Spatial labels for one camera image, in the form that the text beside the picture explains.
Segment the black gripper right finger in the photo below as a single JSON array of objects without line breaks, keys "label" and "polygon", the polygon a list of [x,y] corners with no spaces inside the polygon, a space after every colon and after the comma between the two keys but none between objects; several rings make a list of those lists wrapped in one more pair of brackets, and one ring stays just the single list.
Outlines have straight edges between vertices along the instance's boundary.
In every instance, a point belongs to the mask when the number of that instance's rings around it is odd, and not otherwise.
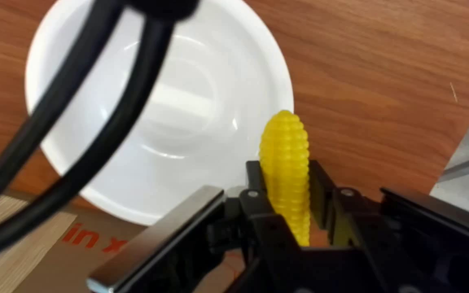
[{"label": "black gripper right finger", "polygon": [[307,252],[313,293],[388,293],[392,233],[379,205],[351,187],[338,187],[317,161],[309,163],[310,212],[328,248]]}]

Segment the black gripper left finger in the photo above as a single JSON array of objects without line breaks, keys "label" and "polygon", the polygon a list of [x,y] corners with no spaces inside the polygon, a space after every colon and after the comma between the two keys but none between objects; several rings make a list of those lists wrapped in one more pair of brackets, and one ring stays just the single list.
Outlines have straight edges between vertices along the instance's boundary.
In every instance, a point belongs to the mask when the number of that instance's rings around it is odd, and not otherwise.
[{"label": "black gripper left finger", "polygon": [[247,161],[245,173],[247,189],[239,202],[248,233],[247,261],[258,264],[258,282],[271,293],[320,293],[284,218],[270,205],[260,163]]}]

